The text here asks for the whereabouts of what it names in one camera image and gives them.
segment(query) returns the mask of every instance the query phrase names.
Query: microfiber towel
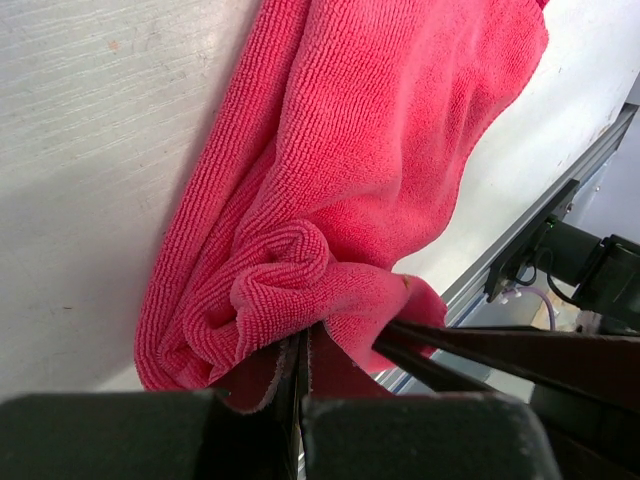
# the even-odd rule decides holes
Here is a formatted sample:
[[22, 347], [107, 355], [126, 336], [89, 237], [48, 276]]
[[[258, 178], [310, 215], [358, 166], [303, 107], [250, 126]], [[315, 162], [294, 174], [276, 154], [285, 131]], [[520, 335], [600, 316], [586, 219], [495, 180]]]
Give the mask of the microfiber towel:
[[381, 369], [392, 318], [442, 325], [438, 295], [391, 269], [446, 227], [547, 45], [543, 6], [264, 0], [151, 278], [144, 386], [206, 387], [318, 321]]

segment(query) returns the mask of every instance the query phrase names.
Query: black plastic part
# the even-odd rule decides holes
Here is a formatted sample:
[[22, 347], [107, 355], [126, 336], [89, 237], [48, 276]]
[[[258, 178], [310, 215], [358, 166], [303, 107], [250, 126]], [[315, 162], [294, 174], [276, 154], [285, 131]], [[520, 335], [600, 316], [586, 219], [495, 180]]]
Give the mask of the black plastic part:
[[640, 245], [612, 235], [603, 241], [573, 300], [640, 329]]
[[540, 252], [549, 249], [553, 257], [540, 257], [537, 267], [569, 285], [578, 285], [591, 261], [597, 258], [602, 249], [600, 240], [584, 230], [556, 222], [547, 230], [539, 245]]
[[0, 406], [3, 480], [207, 478], [213, 392], [32, 395]]
[[623, 337], [639, 337], [640, 333], [633, 330], [622, 320], [611, 317], [602, 317], [597, 333], [599, 335], [617, 335]]
[[489, 301], [493, 301], [510, 281], [517, 278], [522, 268], [531, 263], [542, 237], [551, 226], [549, 221], [565, 217], [579, 186], [580, 182], [577, 180], [569, 180], [498, 255], [491, 264], [485, 283]]
[[528, 407], [479, 393], [391, 399], [306, 399], [309, 480], [560, 479]]
[[292, 480], [297, 455], [272, 408], [239, 414], [213, 390], [11, 400], [0, 406], [0, 478]]
[[[542, 385], [534, 388], [530, 406], [545, 426], [569, 433], [574, 441], [598, 452], [610, 468], [615, 465], [619, 472], [627, 475], [616, 476], [616, 479], [637, 478], [640, 474], [640, 416], [637, 413]], [[563, 449], [554, 444], [553, 435], [551, 444], [564, 478], [585, 478], [584, 472], [589, 471], [584, 464], [585, 458], [564, 457]], [[613, 471], [608, 471], [607, 478], [611, 478]]]
[[619, 408], [640, 411], [638, 337], [391, 322], [394, 335]]

